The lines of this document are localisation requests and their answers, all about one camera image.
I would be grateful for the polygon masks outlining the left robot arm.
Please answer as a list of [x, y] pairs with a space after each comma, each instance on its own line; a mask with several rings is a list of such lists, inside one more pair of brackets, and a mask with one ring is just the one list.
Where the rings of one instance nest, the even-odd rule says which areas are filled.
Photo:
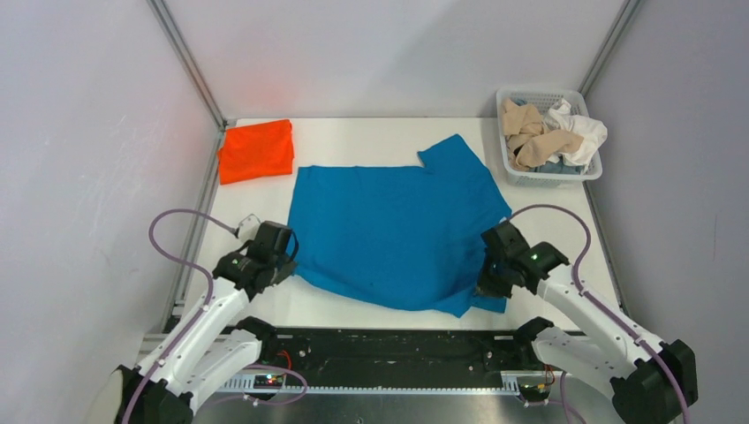
[[299, 242], [280, 223], [259, 224], [253, 238], [224, 255], [208, 276], [200, 300], [173, 331], [135, 367], [121, 366], [122, 397], [116, 423], [190, 423], [227, 380], [278, 356], [274, 328], [247, 317], [219, 347], [212, 344], [251, 301], [290, 276]]

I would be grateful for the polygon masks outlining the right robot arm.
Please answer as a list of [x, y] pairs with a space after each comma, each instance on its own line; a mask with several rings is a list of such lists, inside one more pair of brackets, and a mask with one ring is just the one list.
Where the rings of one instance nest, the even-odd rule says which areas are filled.
[[581, 340], [536, 317], [513, 335], [514, 360], [567, 372], [611, 401], [625, 423], [670, 423], [699, 398], [696, 359], [683, 341], [665, 342], [587, 288], [570, 260], [548, 242], [530, 246], [503, 221], [484, 231], [477, 288], [492, 297], [525, 289], [574, 322]]

